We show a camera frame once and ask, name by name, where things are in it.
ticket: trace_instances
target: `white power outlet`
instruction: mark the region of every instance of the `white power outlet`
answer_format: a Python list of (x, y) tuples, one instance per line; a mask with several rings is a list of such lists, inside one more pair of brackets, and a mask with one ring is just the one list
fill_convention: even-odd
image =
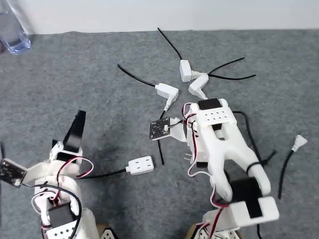
[(129, 166), (126, 167), (126, 171), (130, 172), (131, 175), (138, 175), (154, 171), (152, 157), (146, 156), (129, 161)]

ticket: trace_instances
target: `white plastic part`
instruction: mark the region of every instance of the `white plastic part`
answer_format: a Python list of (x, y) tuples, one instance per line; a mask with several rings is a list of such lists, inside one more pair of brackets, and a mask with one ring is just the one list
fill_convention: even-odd
[[(71, 236), (73, 229), (75, 227), (76, 221), (68, 224), (64, 224), (57, 228), (50, 229), (46, 232), (48, 239), (67, 239)], [(93, 213), (84, 208), (82, 210), (82, 217), (76, 232), (74, 239), (99, 239), (99, 233), (95, 224), (95, 217)]]
[[(273, 197), (258, 199), (262, 216), (250, 218), (245, 202), (232, 203), (224, 208), (217, 222), (216, 231), (247, 227), (255, 224), (275, 221), (279, 218), (278, 208)], [(218, 210), (209, 211), (203, 216), (203, 222), (214, 221)]]
[[(53, 176), (53, 175), (37, 179), (35, 181), (35, 185), (44, 184), (46, 181), (47, 181), (48, 185), (57, 186), (56, 176)], [(72, 178), (70, 178), (68, 176), (61, 175), (59, 177), (59, 182), (60, 182), (60, 187), (71, 191), (72, 193), (74, 193), (81, 200), (81, 191), (80, 191), (80, 188), (79, 188), (79, 186), (77, 185), (77, 183), (75, 182), (74, 179), (72, 179)], [(36, 188), (34, 188), (34, 194), (42, 192), (45, 189), (47, 189), (49, 191), (52, 191), (54, 193), (57, 192), (57, 190), (53, 189), (53, 188), (46, 188), (46, 187), (38, 188), (38, 187), (36, 187)], [(60, 197), (62, 203), (71, 202), (71, 211), (75, 215), (79, 215), (79, 206), (78, 206), (78, 203), (75, 200), (75, 198), (73, 198), (72, 196), (70, 196), (69, 194), (67, 194), (67, 193), (65, 193), (63, 191), (60, 191), (59, 197)], [(36, 206), (41, 211), (42, 223), (44, 225), (50, 225), (50, 221), (49, 221), (49, 218), (47, 216), (47, 211), (50, 208), (52, 208), (53, 206), (47, 200), (38, 199), (38, 200), (35, 200), (35, 202), (36, 202)]]
[(159, 96), (167, 99), (166, 105), (164, 107), (164, 111), (167, 111), (169, 107), (177, 100), (178, 88), (159, 83), (158, 85), (155, 85), (155, 89), (157, 90)]
[(202, 88), (207, 84), (209, 77), (207, 74), (199, 76), (193, 83), (188, 87), (188, 91), (194, 95), (198, 96), (202, 100), (207, 100), (205, 93), (202, 91)]
[(301, 146), (305, 145), (307, 142), (308, 141), (304, 137), (298, 134), (295, 138), (295, 144), (291, 150), (296, 152)]
[(190, 82), (192, 77), (191, 67), (189, 61), (181, 60), (179, 64), (179, 72), (181, 81)]
[(71, 151), (66, 151), (63, 149), (63, 142), (61, 141), (58, 141), (54, 147), (51, 149), (50, 151), (50, 155), (49, 155), (49, 160), (52, 161), (52, 160), (56, 160), (56, 157), (58, 155), (58, 153), (67, 153), (67, 154), (70, 154), (70, 155), (74, 155), (74, 157), (76, 156), (80, 156), (82, 157), (83, 156), (83, 150), (82, 148), (80, 147), (79, 151), (77, 153), (74, 153), (74, 152), (71, 152)]
[[(169, 119), (169, 125), (174, 125), (180, 121), (179, 118), (170, 118)], [(177, 139), (180, 142), (186, 142), (186, 136), (183, 130), (184, 124), (183, 122), (174, 125), (174, 127), (170, 128), (170, 134), (169, 136)]]
[[(60, 160), (47, 160), (45, 162), (38, 163), (27, 170), (27, 173), (23, 179), (23, 183), (28, 183), (34, 179), (43, 178), (48, 175), (56, 175), (64, 163), (64, 161)], [(79, 164), (70, 163), (61, 171), (61, 174), (74, 177), (79, 173), (79, 170)]]
[(154, 164), (152, 157), (146, 156), (129, 161), (129, 166), (126, 167), (126, 171), (130, 172), (131, 175), (153, 172)]
[(180, 72), (181, 81), (183, 82), (190, 82), (194, 79), (197, 79), (201, 75), (205, 74), (205, 73), (200, 73), (197, 71), (192, 71), (190, 67), (190, 63), (187, 60), (180, 61), (179, 72)]
[[(227, 106), (227, 102), (224, 99), (220, 102), (223, 105), (222, 107), (209, 110), (200, 110), (198, 104), (192, 104), (188, 114), (196, 113), (192, 120), (195, 121), (193, 126), (198, 134), (196, 138), (197, 160), (198, 162), (208, 162), (208, 172), (213, 175), (217, 193), (230, 202), (232, 189), (224, 173), (224, 161), (232, 159), (242, 169), (246, 170), (251, 163), (258, 162), (258, 158), (254, 151), (247, 146), (237, 127), (236, 118)], [(212, 125), (219, 123), (222, 124), (222, 128), (216, 135)], [(193, 152), (191, 130), (189, 128), (186, 141)], [(249, 170), (249, 176), (256, 178), (263, 196), (270, 193), (270, 181), (261, 165), (252, 167)]]
[(115, 239), (115, 236), (110, 229), (105, 229), (100, 239)]
[[(208, 233), (210, 233), (212, 226), (207, 227)], [(202, 230), (200, 233), (197, 233), (194, 239), (208, 239), (208, 234), (205, 230)], [(235, 230), (227, 230), (214, 233), (212, 239), (241, 239)]]

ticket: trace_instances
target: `white wire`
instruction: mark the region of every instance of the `white wire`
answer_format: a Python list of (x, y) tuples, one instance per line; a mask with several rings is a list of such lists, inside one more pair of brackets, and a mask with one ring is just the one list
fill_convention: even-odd
[(200, 235), (201, 230), (203, 230), (204, 228), (208, 227), (209, 225), (210, 225), (210, 223), (203, 223), (203, 225), (197, 230), (197, 238), (200, 238), (199, 235)]
[[(70, 160), (67, 161), (65, 164), (63, 164), (60, 169), (64, 169), (64, 168), (65, 168), (66, 166), (68, 166), (70, 163), (72, 163), (73, 161), (78, 160), (78, 159), (82, 159), (82, 160), (85, 160), (85, 161), (89, 162), (92, 167), (91, 167), (91, 169), (90, 169), (89, 171), (87, 171), (86, 173), (84, 173), (84, 174), (81, 175), (80, 177), (77, 176), (77, 178), (83, 178), (83, 177), (87, 176), (88, 174), (90, 174), (90, 173), (93, 171), (93, 169), (94, 169), (94, 164), (93, 164), (89, 159), (84, 158), (84, 157), (82, 157), (82, 156), (77, 156), (77, 157), (74, 157), (74, 158), (70, 159)], [(54, 197), (55, 199), (58, 197), (59, 192), (60, 192), (59, 190), (56, 192), (55, 197)]]
[(195, 176), (198, 175), (198, 174), (206, 174), (207, 176), (211, 177), (211, 175), (210, 175), (209, 173), (205, 172), (205, 171), (198, 171), (198, 172), (193, 173), (193, 174), (190, 173), (191, 170), (192, 170), (192, 168), (194, 167), (194, 165), (195, 165), (196, 162), (197, 162), (196, 139), (195, 139), (195, 138), (193, 138), (193, 139), (194, 139), (194, 151), (195, 151), (195, 148), (196, 148), (196, 154), (195, 154), (195, 153), (193, 154), (193, 163), (192, 163), (192, 165), (189, 167), (189, 169), (188, 169), (188, 171), (187, 171), (187, 174), (189, 175), (189, 177), (192, 177), (192, 178), (195, 177)]
[(35, 198), (38, 197), (39, 195), (41, 195), (41, 194), (47, 194), (47, 193), (51, 193), (51, 194), (52, 194), (52, 196), (50, 197), (51, 199), (54, 198), (55, 193), (52, 192), (52, 191), (42, 191), (42, 192), (39, 192), (39, 193), (35, 194), (35, 195), (31, 198), (31, 205), (32, 205), (33, 209), (35, 210), (36, 213), (38, 213), (38, 214), (40, 214), (40, 215), (41, 215), (41, 211), (39, 211), (38, 208), (36, 207), (36, 205), (34, 204), (34, 200), (35, 200)]

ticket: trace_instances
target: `circuit board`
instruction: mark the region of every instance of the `circuit board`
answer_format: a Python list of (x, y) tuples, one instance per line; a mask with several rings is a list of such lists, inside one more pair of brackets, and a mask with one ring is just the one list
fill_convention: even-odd
[(0, 162), (0, 180), (4, 181), (12, 186), (20, 187), (24, 177), (26, 175), (26, 169), (16, 164), (9, 159), (3, 159)]
[(170, 134), (169, 122), (169, 117), (151, 122), (150, 139), (159, 140), (161, 138), (168, 137)]

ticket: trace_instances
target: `angled plug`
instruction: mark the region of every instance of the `angled plug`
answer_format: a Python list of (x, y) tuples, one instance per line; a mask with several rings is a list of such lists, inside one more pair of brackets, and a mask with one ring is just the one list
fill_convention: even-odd
[(295, 144), (291, 150), (296, 152), (301, 146), (305, 145), (307, 142), (308, 141), (304, 137), (298, 134), (295, 138)]
[(190, 63), (187, 60), (181, 60), (179, 64), (179, 72), (181, 81), (190, 82), (194, 79), (197, 79), (199, 76), (205, 74), (197, 71), (192, 71), (190, 67)]
[(201, 90), (208, 82), (208, 75), (204, 74), (198, 77), (193, 83), (188, 87), (188, 91), (194, 95), (198, 96), (202, 100), (207, 100), (205, 93)]
[(155, 89), (159, 96), (162, 96), (167, 99), (164, 111), (167, 111), (169, 107), (177, 100), (178, 97), (178, 88), (169, 86), (167, 84), (159, 83), (155, 85)]

